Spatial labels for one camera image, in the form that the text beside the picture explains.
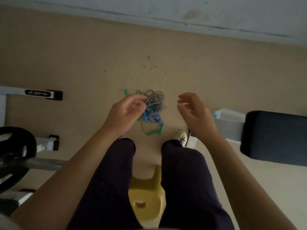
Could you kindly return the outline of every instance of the beige floor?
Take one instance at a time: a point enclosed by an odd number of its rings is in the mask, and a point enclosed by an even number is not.
[[[176,110],[182,92],[198,93],[212,109],[307,115],[303,48],[8,7],[0,7],[0,28],[0,84],[64,92],[62,102],[8,98],[6,125],[41,137],[60,135],[59,151],[42,157],[69,159],[102,125],[125,88],[161,90],[166,97],[162,135],[144,135],[139,123],[128,132],[137,147],[134,173],[144,178],[161,163],[161,144],[186,128]],[[284,213],[304,229],[307,168],[252,160],[240,154],[239,145],[233,147]],[[197,149],[235,222],[208,151],[199,142]],[[51,175],[30,170],[15,188],[38,188]]]

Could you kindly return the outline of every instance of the purple pants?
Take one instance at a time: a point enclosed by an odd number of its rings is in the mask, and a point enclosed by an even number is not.
[[[203,155],[176,139],[165,142],[161,152],[166,208],[159,227],[234,230]],[[67,229],[142,229],[128,196],[134,154],[131,139],[118,139],[110,146]]]

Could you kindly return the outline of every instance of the leg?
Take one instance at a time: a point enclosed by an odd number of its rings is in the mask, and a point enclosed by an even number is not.
[[[141,229],[129,202],[135,145],[116,140],[106,152],[67,229]]]
[[[218,201],[203,155],[173,139],[162,146],[166,208],[160,226],[185,229],[234,229]]]

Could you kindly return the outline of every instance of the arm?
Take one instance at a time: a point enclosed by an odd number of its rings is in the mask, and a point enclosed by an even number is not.
[[[178,103],[182,118],[212,156],[240,229],[296,229],[219,135],[211,112],[200,98],[184,93]]]
[[[114,104],[104,125],[10,218],[22,229],[65,229],[109,146],[144,112],[143,95]]]

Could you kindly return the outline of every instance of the person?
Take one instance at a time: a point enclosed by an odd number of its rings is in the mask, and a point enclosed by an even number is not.
[[[218,133],[200,98],[191,92],[178,97],[178,111],[209,150],[240,229],[295,229]],[[135,145],[118,137],[144,112],[144,99],[131,95],[115,103],[103,126],[10,219],[23,230],[141,229],[128,197]],[[204,157],[179,139],[161,149],[166,208],[159,227],[234,229]]]

